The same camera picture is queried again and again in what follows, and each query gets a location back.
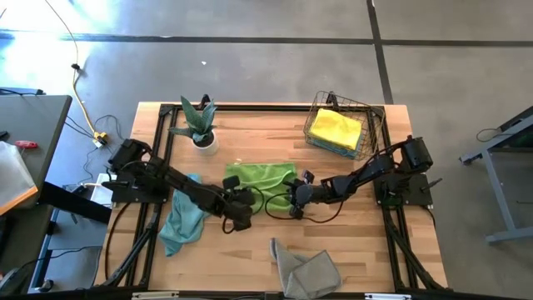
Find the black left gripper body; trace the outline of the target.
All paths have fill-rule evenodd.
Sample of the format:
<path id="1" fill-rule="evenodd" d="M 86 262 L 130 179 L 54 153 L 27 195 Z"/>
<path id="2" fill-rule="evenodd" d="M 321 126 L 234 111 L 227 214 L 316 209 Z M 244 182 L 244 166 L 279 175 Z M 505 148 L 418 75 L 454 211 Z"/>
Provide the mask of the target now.
<path id="1" fill-rule="evenodd" d="M 238 188 L 241 184 L 238 176 L 226 177 L 222 181 L 223 188 L 228 192 L 228 198 L 225 198 L 225 207 L 223 208 L 223 232 L 240 232 L 247 230 L 251 225 L 251 217 L 248 216 L 252 205 L 255 201 L 245 199 L 245 191 L 250 187 Z"/>

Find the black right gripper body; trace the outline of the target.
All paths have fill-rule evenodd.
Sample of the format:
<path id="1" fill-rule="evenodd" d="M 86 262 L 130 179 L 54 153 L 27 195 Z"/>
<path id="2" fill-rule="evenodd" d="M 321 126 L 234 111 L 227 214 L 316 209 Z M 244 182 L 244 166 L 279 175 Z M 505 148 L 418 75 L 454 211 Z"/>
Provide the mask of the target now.
<path id="1" fill-rule="evenodd" d="M 298 188 L 291 192 L 291 196 L 296 200 L 291 206 L 291 216 L 295 219 L 303 219 L 303 208 L 308 203 L 319 203 L 325 196 L 323 186 L 312 185 L 314 178 L 313 173 L 304 170 L 301 179 L 295 179 L 298 181 Z"/>

